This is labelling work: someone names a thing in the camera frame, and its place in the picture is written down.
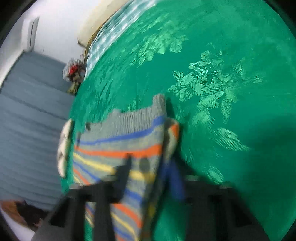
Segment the patterned cream pillow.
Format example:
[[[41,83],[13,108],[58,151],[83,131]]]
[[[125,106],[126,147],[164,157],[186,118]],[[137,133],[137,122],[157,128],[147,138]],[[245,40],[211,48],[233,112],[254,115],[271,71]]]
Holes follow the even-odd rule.
[[[59,138],[56,160],[58,173],[63,179],[66,178],[67,159],[71,145],[73,124],[74,122],[71,118],[67,120],[63,125]]]

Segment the green floral bedspread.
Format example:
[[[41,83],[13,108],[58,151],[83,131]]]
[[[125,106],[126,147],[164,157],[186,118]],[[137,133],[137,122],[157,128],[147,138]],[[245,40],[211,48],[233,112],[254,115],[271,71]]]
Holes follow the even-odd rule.
[[[179,165],[232,183],[271,240],[295,222],[295,37],[264,1],[163,1],[98,59],[75,131],[166,97]]]

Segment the striped knit t-shirt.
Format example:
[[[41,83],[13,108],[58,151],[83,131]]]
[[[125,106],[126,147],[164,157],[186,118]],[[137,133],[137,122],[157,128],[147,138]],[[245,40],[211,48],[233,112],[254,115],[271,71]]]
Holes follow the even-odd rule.
[[[179,124],[167,116],[162,94],[146,108],[113,110],[88,123],[73,149],[74,179],[89,185],[124,170],[119,202],[110,205],[116,240],[151,240],[152,222],[179,138]]]

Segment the cream headboard pillow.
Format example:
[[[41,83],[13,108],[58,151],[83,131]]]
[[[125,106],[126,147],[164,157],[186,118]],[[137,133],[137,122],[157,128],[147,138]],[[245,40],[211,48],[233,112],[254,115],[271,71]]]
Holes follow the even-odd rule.
[[[128,0],[99,1],[98,6],[92,10],[79,28],[78,44],[86,48],[93,34],[127,2]]]

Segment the yellow patterned cloth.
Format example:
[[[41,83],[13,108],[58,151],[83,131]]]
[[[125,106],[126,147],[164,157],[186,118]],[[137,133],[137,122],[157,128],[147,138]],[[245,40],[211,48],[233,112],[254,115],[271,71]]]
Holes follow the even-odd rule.
[[[87,63],[88,56],[93,48],[93,45],[95,45],[95,48],[97,48],[99,45],[103,44],[107,41],[108,36],[108,25],[109,23],[105,21],[102,25],[98,27],[98,29],[93,33],[93,35],[90,37],[85,52],[83,54],[84,57],[84,64]]]

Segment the pile of clothes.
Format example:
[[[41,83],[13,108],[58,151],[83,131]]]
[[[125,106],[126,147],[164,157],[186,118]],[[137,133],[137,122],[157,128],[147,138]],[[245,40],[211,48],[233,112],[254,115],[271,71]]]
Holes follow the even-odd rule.
[[[76,95],[78,89],[85,78],[86,64],[83,59],[72,58],[68,61],[63,69],[63,79],[71,82],[71,86],[67,90],[69,94]]]

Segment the green white checkered sheet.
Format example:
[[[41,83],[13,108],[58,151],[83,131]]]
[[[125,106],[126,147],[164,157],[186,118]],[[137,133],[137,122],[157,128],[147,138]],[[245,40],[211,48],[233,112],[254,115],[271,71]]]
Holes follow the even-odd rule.
[[[128,1],[113,16],[107,20],[108,38],[103,44],[93,48],[86,63],[85,78],[92,72],[93,68],[107,51],[107,49],[148,9],[156,6],[159,1],[134,0]]]

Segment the blue grey curtain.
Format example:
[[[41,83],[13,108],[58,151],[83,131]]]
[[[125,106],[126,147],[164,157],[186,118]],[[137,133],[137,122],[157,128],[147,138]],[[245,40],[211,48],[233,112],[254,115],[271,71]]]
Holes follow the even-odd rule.
[[[50,210],[61,196],[56,154],[74,97],[64,64],[23,53],[1,87],[1,199]]]

